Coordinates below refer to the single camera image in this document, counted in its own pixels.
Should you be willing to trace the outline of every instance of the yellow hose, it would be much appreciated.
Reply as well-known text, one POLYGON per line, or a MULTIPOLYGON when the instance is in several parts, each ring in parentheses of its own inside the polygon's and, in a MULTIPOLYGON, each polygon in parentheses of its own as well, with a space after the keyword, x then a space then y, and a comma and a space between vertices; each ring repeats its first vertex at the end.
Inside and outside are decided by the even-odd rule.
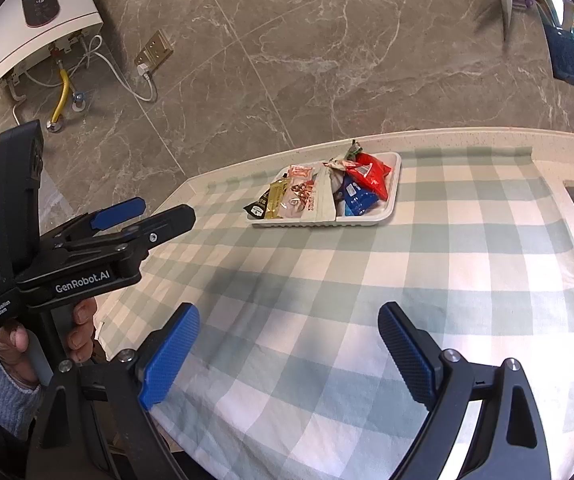
POLYGON ((56 109, 53 111, 51 124, 57 123, 58 119, 60 119, 62 108, 65 107, 65 103, 67 102, 67 95, 69 94, 69 76, 64 68, 60 69, 60 78, 62 79, 62 94, 60 96, 58 106, 56 106, 56 109))

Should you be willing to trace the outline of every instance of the marble wall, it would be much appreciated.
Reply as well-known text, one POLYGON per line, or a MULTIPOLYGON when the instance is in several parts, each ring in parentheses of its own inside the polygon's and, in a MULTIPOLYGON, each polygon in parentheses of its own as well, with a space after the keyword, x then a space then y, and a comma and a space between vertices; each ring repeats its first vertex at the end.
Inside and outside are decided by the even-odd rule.
MULTIPOLYGON (((83 114, 46 133, 46 170, 74 211, 141 194, 157 206, 184 179, 327 140, 442 126, 574 131, 574 88, 552 79, 535 10, 499 0, 95 0, 109 56, 138 91, 133 57, 157 28, 174 53, 159 98, 132 98, 107 67, 74 81, 83 114)), ((55 80, 51 67, 39 67, 55 80)), ((28 120, 58 90, 22 83, 28 120)), ((0 96, 0 131, 13 125, 0 96)))

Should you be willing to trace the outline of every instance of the wall outlet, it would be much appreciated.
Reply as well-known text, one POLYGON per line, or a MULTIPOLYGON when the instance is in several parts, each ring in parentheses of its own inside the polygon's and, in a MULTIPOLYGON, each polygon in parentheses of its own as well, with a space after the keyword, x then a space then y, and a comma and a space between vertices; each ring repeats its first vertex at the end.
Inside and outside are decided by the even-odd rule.
POLYGON ((154 72, 155 69, 173 52, 171 44, 167 39, 164 32, 160 29, 154 32, 143 49, 138 53, 134 63, 136 66, 140 64, 146 64, 150 72, 154 72))

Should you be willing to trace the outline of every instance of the gray knit sleeve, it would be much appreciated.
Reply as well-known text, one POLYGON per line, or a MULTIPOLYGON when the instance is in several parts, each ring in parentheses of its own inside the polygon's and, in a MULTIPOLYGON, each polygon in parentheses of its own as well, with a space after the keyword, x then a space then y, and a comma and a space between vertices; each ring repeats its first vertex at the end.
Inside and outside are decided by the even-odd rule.
POLYGON ((0 426, 21 440, 27 440, 29 425, 41 400, 41 387, 19 386, 0 364, 0 426))

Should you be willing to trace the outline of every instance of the red snack package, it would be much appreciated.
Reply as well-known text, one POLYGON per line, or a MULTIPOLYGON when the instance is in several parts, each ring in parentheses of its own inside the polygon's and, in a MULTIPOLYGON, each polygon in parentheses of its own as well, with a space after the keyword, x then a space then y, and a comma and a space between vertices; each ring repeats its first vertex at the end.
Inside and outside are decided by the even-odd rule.
POLYGON ((348 168, 347 173, 367 189, 372 190, 381 200, 387 200, 387 188, 385 187, 385 165, 376 157, 359 153, 356 155, 356 162, 361 166, 348 168))

